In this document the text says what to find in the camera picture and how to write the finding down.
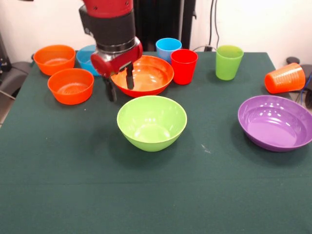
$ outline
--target plastic bowl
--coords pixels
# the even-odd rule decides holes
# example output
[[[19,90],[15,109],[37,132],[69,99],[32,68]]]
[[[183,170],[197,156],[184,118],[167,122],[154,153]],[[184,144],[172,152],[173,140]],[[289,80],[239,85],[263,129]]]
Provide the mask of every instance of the plastic bowl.
[[[51,76],[75,65],[75,50],[67,45],[51,45],[38,50],[34,54],[34,61],[39,69]]]
[[[187,115],[181,105],[167,97],[145,96],[127,102],[118,112],[117,124],[133,145],[156,152],[178,139]]]
[[[283,97],[246,100],[238,110],[238,120],[251,141],[270,151],[286,152],[312,141],[312,115]]]
[[[52,75],[48,87],[57,101],[66,105],[85,102],[92,95],[93,75],[83,69],[65,69]]]
[[[94,76],[99,76],[99,73],[95,70],[91,63],[91,55],[95,52],[95,50],[95,45],[88,45],[83,47],[77,52],[76,58],[82,69],[91,72]]]
[[[114,84],[126,95],[133,98],[158,95],[164,91],[174,77],[172,66],[161,58],[143,55],[134,63],[134,89],[127,88],[127,72],[112,76]]]

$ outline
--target orange cup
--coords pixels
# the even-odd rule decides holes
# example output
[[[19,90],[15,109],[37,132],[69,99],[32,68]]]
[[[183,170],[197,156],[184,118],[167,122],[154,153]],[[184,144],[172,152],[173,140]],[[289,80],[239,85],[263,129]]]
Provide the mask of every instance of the orange cup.
[[[301,90],[305,83],[306,76],[301,66],[297,63],[291,63],[272,71],[264,79],[265,87],[271,94]]]
[[[52,75],[48,87],[57,101],[66,105],[85,102],[92,95],[93,75],[80,68],[65,69]]]
[[[75,65],[75,50],[67,45],[51,45],[38,50],[34,61],[39,69],[48,76]]]

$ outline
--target purple bowl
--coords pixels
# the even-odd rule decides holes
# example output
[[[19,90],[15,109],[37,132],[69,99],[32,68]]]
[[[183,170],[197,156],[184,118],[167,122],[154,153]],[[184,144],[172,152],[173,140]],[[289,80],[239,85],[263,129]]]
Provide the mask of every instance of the purple bowl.
[[[238,120],[256,145],[286,152],[312,141],[312,115],[294,101],[278,96],[255,96],[238,110]]]

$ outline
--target orange bowl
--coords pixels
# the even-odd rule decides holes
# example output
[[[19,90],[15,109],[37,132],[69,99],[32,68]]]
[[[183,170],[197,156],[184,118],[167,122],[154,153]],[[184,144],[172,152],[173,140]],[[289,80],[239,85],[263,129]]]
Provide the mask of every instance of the orange bowl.
[[[75,50],[67,45],[51,45],[38,50],[34,61],[39,69],[48,76],[75,65]]]
[[[83,69],[65,69],[52,75],[48,87],[57,101],[66,105],[85,102],[92,95],[93,75]]]
[[[143,55],[134,64],[134,89],[127,88],[127,71],[112,76],[114,84],[126,95],[133,98],[158,95],[164,91],[174,77],[172,66],[157,57]]]

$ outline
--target blue cup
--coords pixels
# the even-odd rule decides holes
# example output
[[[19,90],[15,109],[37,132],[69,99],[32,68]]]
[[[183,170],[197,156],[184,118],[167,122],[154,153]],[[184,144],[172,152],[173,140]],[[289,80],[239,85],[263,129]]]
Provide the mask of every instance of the blue cup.
[[[174,38],[163,38],[156,42],[157,56],[171,64],[172,52],[182,48],[182,43]]]
[[[94,66],[91,63],[91,54],[93,54],[95,50],[95,45],[83,47],[77,52],[76,58],[82,69],[91,72],[93,76],[99,76],[99,73],[95,70]]]

